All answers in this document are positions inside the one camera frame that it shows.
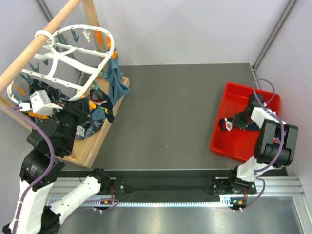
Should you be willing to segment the white round clip hanger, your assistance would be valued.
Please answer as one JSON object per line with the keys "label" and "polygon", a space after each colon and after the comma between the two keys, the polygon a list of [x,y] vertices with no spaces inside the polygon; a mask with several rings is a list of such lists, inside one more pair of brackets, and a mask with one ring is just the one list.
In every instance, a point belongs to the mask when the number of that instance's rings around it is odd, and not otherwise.
{"label": "white round clip hanger", "polygon": [[[102,33],[106,38],[106,44],[109,50],[106,52],[99,52],[96,50],[85,49],[82,47],[77,47],[77,46],[73,46],[69,44],[63,44],[63,43],[56,41],[56,37],[60,35],[61,33],[65,31],[73,31],[75,29],[82,29],[83,34],[86,37],[86,39],[89,39],[89,35],[91,32],[94,32],[97,35]],[[34,70],[25,69],[24,66],[22,66],[22,68],[18,69],[18,74],[19,75],[28,74],[30,76],[35,76],[43,80],[48,80],[52,83],[63,85],[66,88],[75,89],[76,94],[72,98],[70,98],[71,101],[79,99],[87,91],[87,89],[91,86],[93,81],[101,73],[102,69],[107,64],[107,62],[115,54],[115,41],[114,41],[113,35],[107,29],[97,27],[97,26],[90,26],[86,24],[74,24],[74,25],[63,27],[52,34],[45,30],[38,30],[35,33],[35,37],[37,38],[38,36],[44,36],[46,38],[46,41],[44,42],[42,46],[40,46],[40,49],[45,48],[46,50],[48,50],[48,52],[44,54],[40,54],[36,52],[34,55],[31,55],[30,58],[41,60],[41,61],[51,60],[52,65],[51,65],[51,69],[49,73],[45,75],[40,72],[36,72]],[[94,68],[94,67],[85,65],[69,57],[69,55],[74,52],[80,52],[80,53],[91,55],[91,56],[98,56],[98,57],[103,58],[103,60],[96,68]],[[88,74],[89,79],[86,81],[86,83],[83,86],[81,86],[81,85],[70,83],[68,81],[64,81],[60,78],[55,77],[54,74],[56,72],[57,65],[59,62],[63,62],[85,74]]]}

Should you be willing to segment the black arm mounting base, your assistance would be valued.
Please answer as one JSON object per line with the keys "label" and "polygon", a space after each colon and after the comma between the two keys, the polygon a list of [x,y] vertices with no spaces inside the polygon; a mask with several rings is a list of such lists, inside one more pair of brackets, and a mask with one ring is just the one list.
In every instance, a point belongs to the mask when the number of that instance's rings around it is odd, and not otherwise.
{"label": "black arm mounting base", "polygon": [[105,184],[85,205],[218,206],[245,208],[248,196],[257,193],[253,182],[237,179],[233,170],[106,170]]}

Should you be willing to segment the teal blue garment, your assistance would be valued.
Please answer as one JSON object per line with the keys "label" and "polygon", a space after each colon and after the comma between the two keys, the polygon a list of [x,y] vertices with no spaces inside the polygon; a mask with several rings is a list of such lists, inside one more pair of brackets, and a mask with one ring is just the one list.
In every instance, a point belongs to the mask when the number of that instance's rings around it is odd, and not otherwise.
{"label": "teal blue garment", "polygon": [[[113,52],[112,57],[108,60],[107,69],[104,71],[104,79],[109,83],[108,93],[106,93],[113,107],[119,99],[129,93],[130,89],[122,82],[123,71],[119,66],[119,56],[117,50]],[[92,88],[91,90],[101,90],[100,88]]]}

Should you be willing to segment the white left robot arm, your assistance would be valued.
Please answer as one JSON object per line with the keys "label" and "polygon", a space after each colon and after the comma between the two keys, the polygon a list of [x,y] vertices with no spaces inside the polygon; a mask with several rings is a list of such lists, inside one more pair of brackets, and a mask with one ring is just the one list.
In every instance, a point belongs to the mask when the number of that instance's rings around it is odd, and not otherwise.
{"label": "white left robot arm", "polygon": [[33,150],[20,170],[20,192],[13,220],[2,229],[5,234],[55,234],[83,202],[97,193],[109,191],[111,182],[103,169],[94,169],[86,179],[59,201],[46,205],[58,174],[64,167],[59,157],[72,153],[77,126],[90,116],[89,99],[60,100],[52,116],[33,127],[27,142]]}

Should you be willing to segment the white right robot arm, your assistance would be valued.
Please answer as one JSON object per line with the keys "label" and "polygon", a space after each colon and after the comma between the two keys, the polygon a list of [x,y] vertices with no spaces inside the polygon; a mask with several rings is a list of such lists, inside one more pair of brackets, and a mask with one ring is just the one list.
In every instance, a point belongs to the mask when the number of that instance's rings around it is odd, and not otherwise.
{"label": "white right robot arm", "polygon": [[230,170],[228,188],[239,193],[251,188],[263,173],[274,168],[288,166],[294,158],[298,127],[282,121],[275,112],[266,107],[262,95],[251,94],[247,107],[225,121],[227,131],[236,127],[258,129],[259,135],[253,148],[253,156]]}

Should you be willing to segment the navy sock with yellow tag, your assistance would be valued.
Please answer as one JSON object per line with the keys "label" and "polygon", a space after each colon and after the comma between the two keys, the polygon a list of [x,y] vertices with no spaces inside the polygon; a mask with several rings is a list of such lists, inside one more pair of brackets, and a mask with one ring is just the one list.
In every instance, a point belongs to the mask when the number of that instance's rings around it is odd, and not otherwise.
{"label": "navy sock with yellow tag", "polygon": [[238,128],[244,131],[259,131],[260,128],[254,122],[248,122],[247,124],[239,124],[234,118],[223,118],[218,121],[218,126],[222,131],[231,131],[233,128]]}

